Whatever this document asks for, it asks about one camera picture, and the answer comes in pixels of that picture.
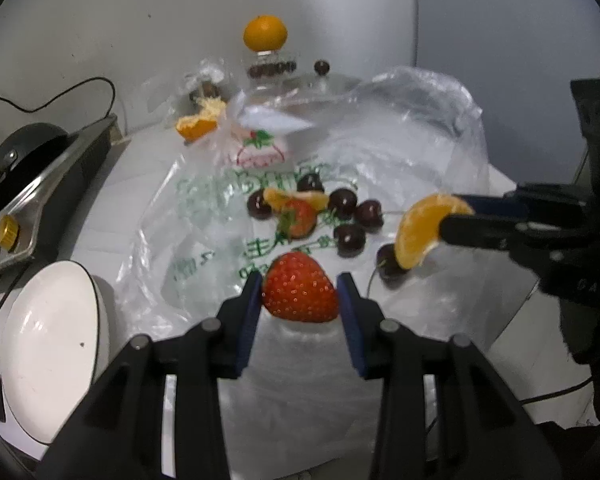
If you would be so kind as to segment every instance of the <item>white bowl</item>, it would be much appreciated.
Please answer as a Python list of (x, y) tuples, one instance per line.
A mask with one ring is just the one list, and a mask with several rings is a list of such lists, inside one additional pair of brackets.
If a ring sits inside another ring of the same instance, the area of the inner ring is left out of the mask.
[(0, 373), (18, 424), (50, 444), (108, 362), (109, 323), (89, 273), (71, 261), (40, 270), (2, 332)]

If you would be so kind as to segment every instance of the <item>orange segment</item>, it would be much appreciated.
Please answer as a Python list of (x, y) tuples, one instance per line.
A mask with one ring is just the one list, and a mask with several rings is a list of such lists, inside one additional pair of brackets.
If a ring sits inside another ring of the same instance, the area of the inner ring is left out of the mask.
[(472, 215), (474, 210), (457, 196), (433, 194), (416, 202), (402, 216), (395, 237), (395, 259), (403, 269), (419, 265), (438, 244), (440, 222), (451, 214)]
[(321, 193), (320, 191), (296, 191), (292, 193), (294, 198), (299, 198), (308, 202), (316, 212), (320, 212), (327, 209), (329, 203), (329, 195)]
[(189, 142), (199, 139), (217, 127), (218, 122), (198, 119), (196, 116), (181, 117), (176, 123), (178, 133)]
[(264, 201), (271, 206), (273, 211), (279, 213), (282, 210), (282, 207), (291, 200), (291, 194), (277, 187), (266, 187), (262, 192), (262, 197)]
[(327, 209), (329, 203), (329, 196), (320, 191), (282, 191), (277, 187), (266, 187), (262, 192), (262, 197), (276, 213), (279, 213), (282, 207), (292, 198), (308, 202), (312, 209), (318, 213)]

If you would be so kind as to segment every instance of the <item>strawberry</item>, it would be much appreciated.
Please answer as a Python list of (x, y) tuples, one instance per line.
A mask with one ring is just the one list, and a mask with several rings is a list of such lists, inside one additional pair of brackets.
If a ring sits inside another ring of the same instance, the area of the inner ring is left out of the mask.
[(277, 258), (262, 285), (262, 303), (276, 317), (322, 323), (338, 317), (338, 297), (322, 267), (299, 251)]
[(315, 228), (318, 215), (311, 204), (292, 198), (280, 209), (278, 231), (289, 239), (306, 238)]

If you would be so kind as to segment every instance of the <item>plastic bag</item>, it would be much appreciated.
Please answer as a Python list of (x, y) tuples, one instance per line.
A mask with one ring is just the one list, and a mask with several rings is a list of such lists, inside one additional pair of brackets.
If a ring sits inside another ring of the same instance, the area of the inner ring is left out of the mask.
[[(320, 214), (308, 240), (289, 244), (276, 236), (273, 219), (248, 216), (248, 196), (268, 186), (295, 190), (314, 171), (327, 193), (349, 187), (387, 212), (405, 211), (438, 190), (487, 193), (480, 113), (458, 81), (413, 68), (339, 96), (302, 89), (238, 96), (218, 131), (178, 158), (148, 207), (118, 278), (119, 325), (127, 335), (179, 335), (240, 293), (251, 270), (266, 272), (289, 250), (311, 254), (333, 281), (352, 272), (364, 294), (376, 251), (395, 239), (399, 214), (385, 215), (360, 256), (343, 259), (330, 215)], [(236, 143), (261, 150), (280, 141), (282, 160), (256, 157), (255, 164), (253, 156), (232, 155)], [(463, 332), (486, 349), (528, 292), (528, 283), (509, 283), (503, 293), (503, 266), (514, 267), (501, 254), (441, 245), (399, 289), (372, 281), (370, 297), (385, 316), (421, 335), (446, 340)], [(365, 383), (351, 367), (339, 319), (288, 322), (263, 309), (249, 367), (240, 380), (219, 385), (234, 478), (277, 478), (368, 449), (380, 394), (379, 381)], [(431, 418), (432, 400), (428, 409)]]
[[(192, 72), (184, 73), (173, 85), (167, 99), (167, 110), (163, 123), (165, 127), (174, 126), (180, 117), (198, 113), (196, 98), (202, 95), (203, 84), (210, 82), (218, 94), (206, 97), (220, 97), (227, 102), (239, 90), (239, 84), (222, 59), (203, 59)], [(164, 95), (164, 87), (155, 88), (148, 95), (147, 109), (154, 110), (160, 106)]]

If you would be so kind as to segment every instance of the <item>black cable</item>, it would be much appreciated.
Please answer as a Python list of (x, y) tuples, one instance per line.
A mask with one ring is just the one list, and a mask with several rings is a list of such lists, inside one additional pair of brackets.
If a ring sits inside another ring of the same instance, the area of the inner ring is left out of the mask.
[(532, 404), (533, 402), (540, 402), (541, 400), (549, 400), (555, 399), (556, 397), (561, 397), (563, 395), (572, 394), (573, 392), (577, 392), (579, 389), (584, 388), (593, 380), (593, 377), (590, 377), (586, 381), (582, 381), (571, 388), (565, 388), (564, 390), (559, 390), (558, 392), (553, 392), (552, 394), (544, 394), (538, 395), (537, 397), (529, 397), (528, 399), (523, 399), (520, 401), (520, 404), (526, 406), (527, 404)]
[[(577, 392), (578, 390), (587, 386), (587, 384), (589, 384), (592, 380), (593, 380), (593, 377), (590, 377), (586, 381), (582, 381), (581, 383), (576, 384), (575, 386), (571, 386), (570, 388), (565, 388), (564, 390), (558, 390), (557, 392), (553, 392), (550, 394), (538, 395), (536, 397), (529, 397), (528, 399), (522, 399), (520, 401), (520, 404), (522, 404), (523, 406), (526, 406), (527, 404), (533, 404), (534, 402), (541, 402), (542, 400), (555, 399), (556, 397), (561, 397), (563, 395), (572, 394), (573, 392)], [(427, 426), (427, 429), (425, 430), (425, 437), (429, 436), (429, 433), (431, 433), (431, 430), (433, 430), (433, 427), (436, 425), (437, 421), (438, 421), (438, 417), (435, 416), (433, 418), (433, 420), (431, 421), (431, 424), (429, 424)]]
[(8, 105), (13, 106), (14, 108), (16, 108), (16, 110), (19, 110), (19, 111), (21, 111), (21, 112), (23, 112), (25, 114), (34, 114), (34, 113), (39, 112), (40, 110), (43, 110), (44, 108), (48, 107), (51, 103), (55, 102), (56, 100), (58, 100), (62, 96), (68, 94), (72, 90), (75, 90), (76, 88), (78, 88), (78, 87), (80, 87), (82, 85), (85, 85), (87, 83), (90, 83), (92, 81), (104, 81), (105, 83), (107, 83), (111, 87), (111, 102), (109, 103), (109, 108), (107, 109), (107, 113), (104, 114), (103, 118), (107, 117), (111, 113), (111, 110), (113, 109), (113, 103), (116, 100), (116, 86), (113, 84), (113, 81), (111, 79), (109, 79), (107, 77), (104, 77), (104, 76), (90, 77), (88, 79), (80, 81), (79, 83), (76, 83), (72, 87), (67, 88), (63, 92), (60, 92), (55, 97), (52, 97), (51, 99), (49, 99), (49, 101), (47, 101), (43, 105), (40, 105), (38, 108), (32, 108), (32, 109), (24, 108), (24, 107), (22, 107), (20, 105), (17, 105), (16, 103), (14, 103), (13, 101), (11, 101), (10, 99), (7, 99), (6, 97), (1, 97), (1, 96), (0, 96), (0, 101), (2, 101), (3, 103), (7, 103)]

